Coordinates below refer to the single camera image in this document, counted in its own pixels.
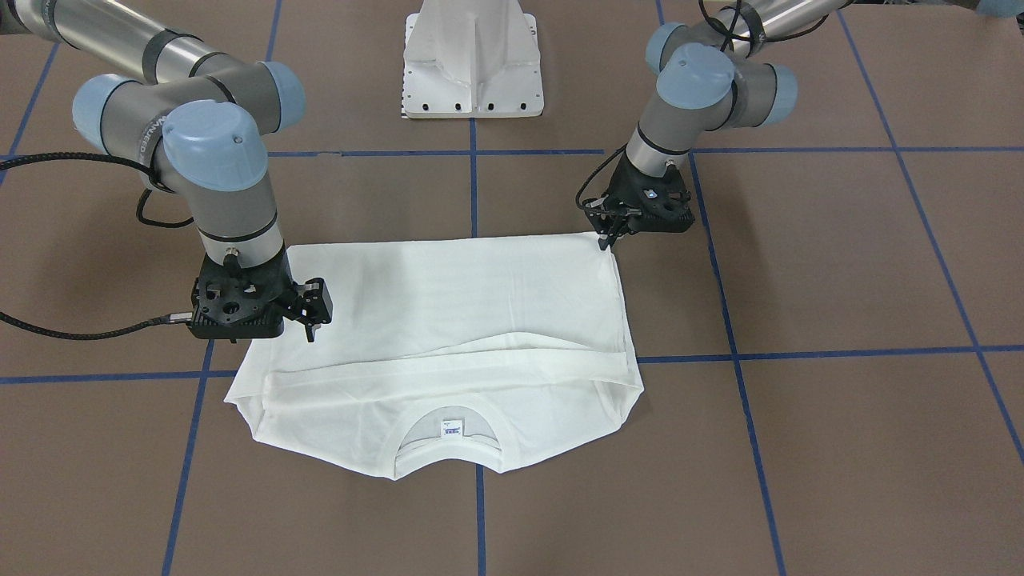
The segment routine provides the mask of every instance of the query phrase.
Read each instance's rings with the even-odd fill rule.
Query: white plastic base
[[[518,0],[424,0],[406,20],[404,57],[403,117],[544,111],[537,18]]]

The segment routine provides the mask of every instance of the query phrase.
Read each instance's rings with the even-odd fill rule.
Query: light blue joint cap
[[[703,44],[683,44],[657,75],[657,95],[684,110],[715,106],[732,89],[736,66],[729,56]]]
[[[665,23],[654,31],[650,40],[647,41],[647,52],[644,54],[644,59],[654,74],[662,72],[662,51],[665,50],[665,43],[669,41],[669,37],[677,28],[686,28],[686,25],[678,22]]]
[[[164,121],[164,151],[188,181],[218,192],[256,186],[266,174],[267,154],[256,121],[231,102],[196,100]]]
[[[97,76],[82,84],[71,105],[71,116],[75,121],[75,129],[89,143],[104,154],[110,154],[110,152],[103,146],[103,109],[106,108],[106,100],[110,99],[114,90],[128,82],[135,81],[117,74]]]
[[[797,85],[797,75],[784,66],[770,65],[775,71],[775,101],[771,105],[771,112],[768,118],[761,123],[762,126],[775,124],[790,117],[790,114],[797,108],[797,96],[800,90]]]
[[[1024,0],[981,0],[978,13],[997,18],[1010,18],[1024,12]]]
[[[281,98],[281,124],[275,132],[297,124],[306,114],[306,91],[299,77],[292,69],[280,61],[262,61],[270,71],[273,83],[278,85],[278,96]]]

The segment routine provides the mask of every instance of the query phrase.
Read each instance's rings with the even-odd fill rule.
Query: clothing tag
[[[462,438],[462,420],[442,420],[441,438]]]

